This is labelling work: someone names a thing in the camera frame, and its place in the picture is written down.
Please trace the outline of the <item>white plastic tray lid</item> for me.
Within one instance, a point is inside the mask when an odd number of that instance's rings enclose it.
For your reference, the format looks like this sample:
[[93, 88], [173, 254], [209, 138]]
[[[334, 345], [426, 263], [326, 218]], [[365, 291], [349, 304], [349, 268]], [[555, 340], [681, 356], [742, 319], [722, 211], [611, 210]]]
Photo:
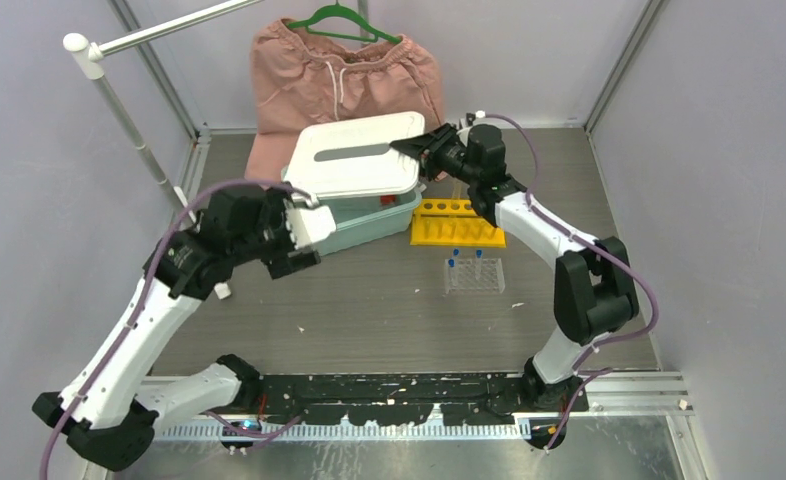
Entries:
[[391, 143], [424, 132], [415, 111], [313, 125], [300, 133], [282, 179], [320, 200], [407, 193], [419, 164]]

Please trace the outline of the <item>white red wash bottle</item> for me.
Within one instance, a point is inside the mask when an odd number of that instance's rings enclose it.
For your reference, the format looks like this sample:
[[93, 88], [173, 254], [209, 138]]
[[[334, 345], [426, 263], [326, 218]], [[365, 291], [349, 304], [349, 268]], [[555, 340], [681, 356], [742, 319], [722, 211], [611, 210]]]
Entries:
[[397, 198], [396, 195], [384, 195], [384, 196], [381, 196], [380, 199], [379, 199], [380, 205], [381, 206], [394, 205], [395, 202], [396, 202], [396, 198]]

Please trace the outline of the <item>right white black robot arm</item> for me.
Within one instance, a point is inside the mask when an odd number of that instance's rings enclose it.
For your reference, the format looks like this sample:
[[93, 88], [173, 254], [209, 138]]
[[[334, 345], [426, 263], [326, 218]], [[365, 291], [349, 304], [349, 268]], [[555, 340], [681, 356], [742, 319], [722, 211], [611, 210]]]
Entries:
[[543, 207], [507, 171], [506, 145], [492, 125], [431, 132], [394, 140], [391, 149], [415, 160], [421, 174], [463, 182], [474, 212], [545, 261], [554, 273], [556, 329], [525, 364], [521, 387], [536, 410], [551, 409], [593, 350], [616, 339], [640, 307], [627, 248], [616, 237], [598, 239]]

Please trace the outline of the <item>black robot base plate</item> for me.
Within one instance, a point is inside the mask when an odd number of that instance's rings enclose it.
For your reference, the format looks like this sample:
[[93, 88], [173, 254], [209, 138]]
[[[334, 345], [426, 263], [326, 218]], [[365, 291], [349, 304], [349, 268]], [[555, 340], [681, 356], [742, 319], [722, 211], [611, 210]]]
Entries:
[[421, 425], [434, 410], [445, 426], [509, 425], [516, 414], [561, 415], [582, 384], [543, 386], [519, 373], [267, 375], [218, 414], [250, 414], [283, 424]]

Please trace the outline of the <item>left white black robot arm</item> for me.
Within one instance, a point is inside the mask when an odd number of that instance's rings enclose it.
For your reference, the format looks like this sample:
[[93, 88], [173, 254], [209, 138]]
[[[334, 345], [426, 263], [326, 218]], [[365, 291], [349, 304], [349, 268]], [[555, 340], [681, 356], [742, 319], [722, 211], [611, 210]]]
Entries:
[[134, 295], [87, 366], [33, 412], [81, 458], [112, 472], [132, 466], [155, 436], [219, 408], [254, 409], [261, 374], [236, 355], [151, 391], [143, 379], [184, 322], [243, 264], [272, 279], [317, 265], [335, 232], [331, 209], [287, 183], [229, 180], [188, 201], [145, 262]]

